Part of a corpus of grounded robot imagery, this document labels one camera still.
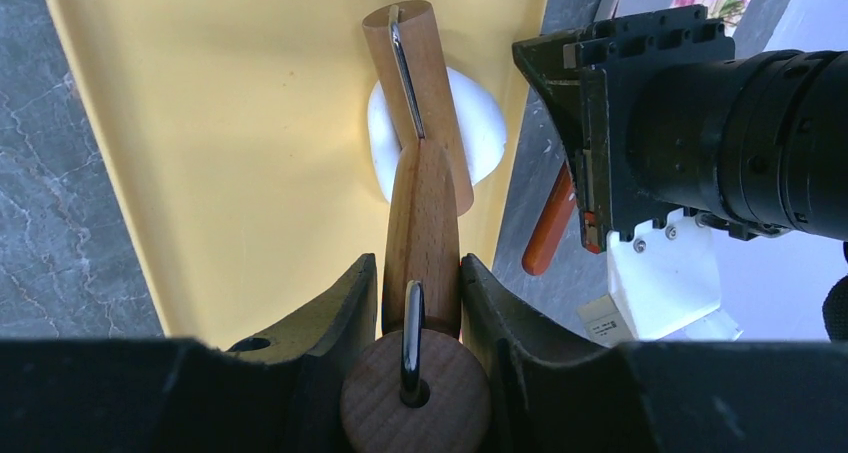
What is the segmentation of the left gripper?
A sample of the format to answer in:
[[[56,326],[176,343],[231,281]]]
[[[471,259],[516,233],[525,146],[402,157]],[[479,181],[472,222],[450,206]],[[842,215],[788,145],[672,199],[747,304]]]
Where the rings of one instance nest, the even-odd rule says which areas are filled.
[[[583,247],[608,248],[608,236],[635,236],[664,222],[673,207],[639,186],[627,159],[636,104],[661,71],[733,59],[723,22],[689,5],[593,22],[512,45],[515,66],[543,102],[575,184]]]

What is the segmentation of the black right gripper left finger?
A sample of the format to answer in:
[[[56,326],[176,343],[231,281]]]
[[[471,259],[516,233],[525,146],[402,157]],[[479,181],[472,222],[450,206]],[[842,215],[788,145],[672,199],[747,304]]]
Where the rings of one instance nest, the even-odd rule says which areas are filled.
[[[221,351],[191,338],[5,340],[5,452],[346,452],[342,383],[375,336],[377,268]]]

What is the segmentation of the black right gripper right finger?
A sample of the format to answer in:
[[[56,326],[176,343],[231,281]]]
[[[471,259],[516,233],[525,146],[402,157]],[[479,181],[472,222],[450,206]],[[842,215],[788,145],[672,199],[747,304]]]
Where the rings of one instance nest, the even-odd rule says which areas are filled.
[[[843,342],[573,333],[462,259],[463,340],[489,379],[485,452],[843,452]]]

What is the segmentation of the white dough ball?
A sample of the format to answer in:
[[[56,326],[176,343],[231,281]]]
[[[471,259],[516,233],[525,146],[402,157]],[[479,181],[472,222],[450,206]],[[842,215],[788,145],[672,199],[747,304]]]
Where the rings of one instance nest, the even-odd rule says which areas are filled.
[[[446,71],[470,180],[476,185],[500,164],[506,148],[507,125],[498,103],[486,89],[451,67]],[[369,96],[367,129],[377,182],[385,200],[390,201],[401,146],[379,82]]]

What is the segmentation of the yellow cutting mat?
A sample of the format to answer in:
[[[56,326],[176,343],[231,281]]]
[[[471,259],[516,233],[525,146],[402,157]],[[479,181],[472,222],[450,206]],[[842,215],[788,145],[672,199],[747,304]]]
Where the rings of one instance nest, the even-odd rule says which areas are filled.
[[[226,349],[382,257],[362,19],[403,0],[46,0],[166,334]],[[547,0],[427,0],[508,139],[459,220],[492,265]]]

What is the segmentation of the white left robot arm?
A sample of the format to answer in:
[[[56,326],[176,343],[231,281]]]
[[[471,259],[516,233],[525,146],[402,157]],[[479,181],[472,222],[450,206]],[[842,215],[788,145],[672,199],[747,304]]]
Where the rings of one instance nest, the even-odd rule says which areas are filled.
[[[735,55],[702,5],[519,41],[566,153],[581,240],[604,252],[682,210],[731,237],[847,238],[847,55]]]

